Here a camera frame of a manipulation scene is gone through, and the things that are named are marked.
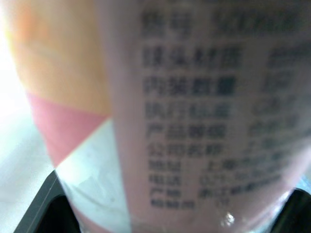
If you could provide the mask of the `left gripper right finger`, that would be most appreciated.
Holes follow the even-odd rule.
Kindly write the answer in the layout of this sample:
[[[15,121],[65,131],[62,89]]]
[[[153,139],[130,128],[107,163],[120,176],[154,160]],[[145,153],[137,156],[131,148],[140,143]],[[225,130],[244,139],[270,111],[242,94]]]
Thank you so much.
[[[311,195],[295,189],[277,209],[268,233],[311,233]]]

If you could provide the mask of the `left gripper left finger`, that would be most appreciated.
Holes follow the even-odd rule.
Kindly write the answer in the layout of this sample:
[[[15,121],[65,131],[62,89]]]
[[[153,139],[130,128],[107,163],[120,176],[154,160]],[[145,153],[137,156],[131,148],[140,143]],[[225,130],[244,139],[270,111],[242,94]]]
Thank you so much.
[[[79,223],[53,171],[43,182],[15,233],[79,233]]]

